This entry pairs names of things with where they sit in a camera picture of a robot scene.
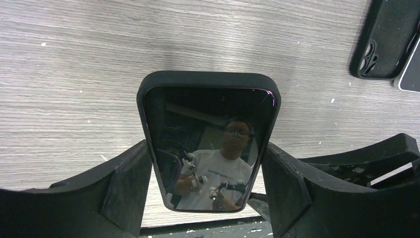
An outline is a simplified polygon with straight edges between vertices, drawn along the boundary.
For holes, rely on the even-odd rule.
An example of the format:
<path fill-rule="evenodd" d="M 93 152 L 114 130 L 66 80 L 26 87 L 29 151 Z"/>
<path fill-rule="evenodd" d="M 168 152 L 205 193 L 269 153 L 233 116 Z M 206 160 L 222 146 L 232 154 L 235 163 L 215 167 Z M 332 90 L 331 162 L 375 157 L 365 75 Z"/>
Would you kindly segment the phone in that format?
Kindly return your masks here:
<path fill-rule="evenodd" d="M 420 93 L 420 31 L 408 44 L 406 61 L 399 76 L 394 80 L 396 89 L 411 93 Z"/>

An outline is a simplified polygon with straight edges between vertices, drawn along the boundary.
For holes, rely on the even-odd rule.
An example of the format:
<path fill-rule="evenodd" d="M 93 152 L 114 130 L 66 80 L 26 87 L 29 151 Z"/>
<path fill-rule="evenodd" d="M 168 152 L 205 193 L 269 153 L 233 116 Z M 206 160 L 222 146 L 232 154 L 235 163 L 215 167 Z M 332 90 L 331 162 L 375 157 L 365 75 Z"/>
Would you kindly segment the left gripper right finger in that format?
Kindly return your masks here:
<path fill-rule="evenodd" d="M 268 144 L 262 172 L 276 238 L 417 238 L 420 179 L 374 189 L 316 169 Z"/>

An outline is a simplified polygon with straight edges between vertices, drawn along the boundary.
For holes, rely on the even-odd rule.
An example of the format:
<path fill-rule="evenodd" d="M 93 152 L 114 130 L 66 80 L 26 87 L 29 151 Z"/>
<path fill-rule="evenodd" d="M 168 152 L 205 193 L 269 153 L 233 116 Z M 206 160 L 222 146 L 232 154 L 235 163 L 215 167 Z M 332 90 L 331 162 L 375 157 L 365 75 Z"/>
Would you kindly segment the black phone bare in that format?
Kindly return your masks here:
<path fill-rule="evenodd" d="M 237 213 L 255 183 L 281 105 L 260 73 L 159 70 L 138 113 L 166 208 Z"/>

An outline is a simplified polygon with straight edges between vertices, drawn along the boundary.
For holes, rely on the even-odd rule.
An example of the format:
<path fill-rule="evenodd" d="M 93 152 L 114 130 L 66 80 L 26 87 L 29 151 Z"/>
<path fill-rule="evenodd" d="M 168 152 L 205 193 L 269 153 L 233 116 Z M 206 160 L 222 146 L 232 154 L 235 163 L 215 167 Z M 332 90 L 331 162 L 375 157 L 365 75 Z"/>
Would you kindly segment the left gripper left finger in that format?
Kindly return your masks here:
<path fill-rule="evenodd" d="M 0 191 L 3 238 L 137 238 L 151 177 L 146 141 L 49 188 Z"/>

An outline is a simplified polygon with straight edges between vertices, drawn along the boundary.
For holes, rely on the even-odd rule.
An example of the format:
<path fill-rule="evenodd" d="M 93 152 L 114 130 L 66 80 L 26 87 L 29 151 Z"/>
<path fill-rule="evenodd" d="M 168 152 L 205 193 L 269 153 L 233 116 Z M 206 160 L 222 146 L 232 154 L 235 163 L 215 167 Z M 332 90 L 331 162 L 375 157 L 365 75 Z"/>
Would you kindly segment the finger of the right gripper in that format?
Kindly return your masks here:
<path fill-rule="evenodd" d="M 367 186 L 372 180 L 419 158 L 416 139 L 399 133 L 360 149 L 300 161 L 344 181 Z"/>

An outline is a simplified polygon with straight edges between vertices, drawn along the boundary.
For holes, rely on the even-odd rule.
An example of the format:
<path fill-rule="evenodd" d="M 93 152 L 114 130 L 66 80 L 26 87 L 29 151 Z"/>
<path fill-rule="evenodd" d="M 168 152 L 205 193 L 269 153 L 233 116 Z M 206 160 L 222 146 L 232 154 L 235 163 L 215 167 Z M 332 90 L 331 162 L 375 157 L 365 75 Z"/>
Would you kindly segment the black phone case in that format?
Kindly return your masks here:
<path fill-rule="evenodd" d="M 373 0 L 350 62 L 350 74 L 392 81 L 419 38 L 419 0 Z"/>

